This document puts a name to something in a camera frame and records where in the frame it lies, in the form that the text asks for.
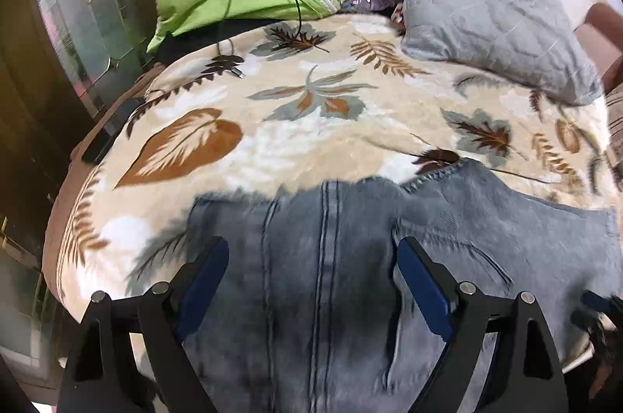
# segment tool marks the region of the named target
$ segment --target denim fabric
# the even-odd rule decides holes
[[[206,194],[189,216],[188,258],[212,235],[229,242],[230,265],[185,350],[220,413],[406,413],[443,348],[396,267],[406,235],[457,281],[534,293],[561,355],[578,335],[568,318],[579,292],[622,282],[613,212],[522,195],[467,159],[404,185]],[[475,407],[493,342],[462,411]]]

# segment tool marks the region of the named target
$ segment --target quilted pillow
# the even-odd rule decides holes
[[[405,0],[403,51],[538,87],[574,105],[603,88],[559,0]]]

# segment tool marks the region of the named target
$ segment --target gray jeans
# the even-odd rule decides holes
[[[563,354],[579,293],[621,286],[616,218],[531,198],[479,162],[397,185],[328,181],[295,195],[206,194],[192,209],[192,259],[212,235],[230,265],[200,330],[185,343],[220,413],[406,413],[443,348],[396,267],[415,236],[457,281],[537,297]],[[493,335],[462,411],[472,411]]]

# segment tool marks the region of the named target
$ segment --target pocket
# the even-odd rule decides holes
[[[397,220],[392,230],[394,248],[409,235],[418,240],[433,261],[445,265],[457,282],[470,281],[488,295],[513,297],[513,279],[493,256],[474,243],[435,228]],[[390,333],[387,342],[388,347],[393,345],[393,354],[388,359],[383,383],[389,393],[408,387],[413,394],[418,394],[445,343],[429,331],[398,265],[394,266],[392,277],[401,305],[395,331]],[[492,346],[491,341],[485,338],[484,349]]]

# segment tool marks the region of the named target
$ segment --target beige blanket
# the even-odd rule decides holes
[[[125,297],[147,242],[183,225],[204,192],[273,196],[373,175],[403,182],[467,156],[522,193],[616,204],[603,98],[568,108],[487,72],[418,62],[381,16],[306,23],[303,40],[296,30],[290,22],[241,34],[155,79],[65,230],[56,286],[75,318],[95,290]],[[155,262],[153,282],[180,265]]]

